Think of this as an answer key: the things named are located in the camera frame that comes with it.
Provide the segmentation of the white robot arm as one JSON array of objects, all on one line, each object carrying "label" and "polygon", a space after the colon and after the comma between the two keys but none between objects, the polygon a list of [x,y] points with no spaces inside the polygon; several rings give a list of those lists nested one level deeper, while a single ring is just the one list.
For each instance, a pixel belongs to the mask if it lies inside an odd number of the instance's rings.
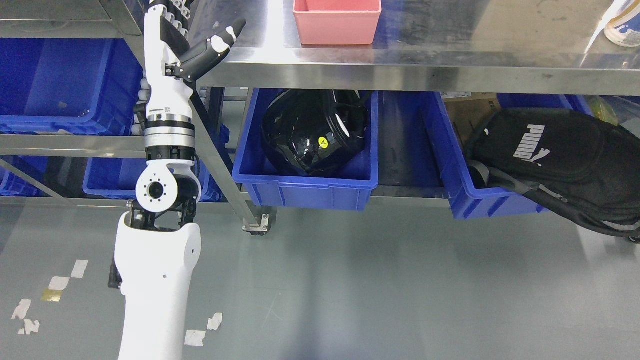
[{"label": "white robot arm", "polygon": [[152,114],[144,128],[146,168],[119,219],[114,264],[125,319],[120,360],[180,360],[192,274],[202,248],[194,222],[201,199],[195,126],[189,116]]}]

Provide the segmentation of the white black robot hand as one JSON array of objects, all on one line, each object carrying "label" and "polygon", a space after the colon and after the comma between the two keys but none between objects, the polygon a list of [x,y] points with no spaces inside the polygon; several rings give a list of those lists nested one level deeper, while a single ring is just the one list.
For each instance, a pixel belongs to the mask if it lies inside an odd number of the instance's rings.
[{"label": "white black robot hand", "polygon": [[247,21],[240,17],[200,43],[190,44],[192,1],[151,0],[144,14],[144,65],[147,96],[142,128],[147,137],[192,135],[190,99],[194,86],[221,64]]}]

